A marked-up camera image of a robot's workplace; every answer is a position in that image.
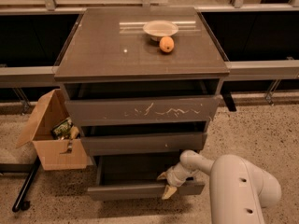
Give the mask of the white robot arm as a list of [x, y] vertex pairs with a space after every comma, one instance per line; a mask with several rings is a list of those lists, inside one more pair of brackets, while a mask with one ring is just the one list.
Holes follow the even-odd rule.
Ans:
[[192, 150], [183, 151], [179, 162], [158, 176], [167, 181], [162, 198], [200, 172], [209, 176], [212, 224], [265, 224], [263, 210], [281, 198], [278, 180], [253, 163], [231, 154], [213, 161]]

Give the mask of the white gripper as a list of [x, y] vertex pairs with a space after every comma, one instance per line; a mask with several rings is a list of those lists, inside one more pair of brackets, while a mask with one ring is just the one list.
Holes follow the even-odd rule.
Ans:
[[170, 167], [166, 172], [158, 175], [157, 180], [167, 180], [169, 185], [165, 186], [163, 200], [171, 198], [177, 191], [177, 187], [181, 187], [188, 178], [194, 177], [199, 172], [198, 169], [190, 169], [180, 162]]

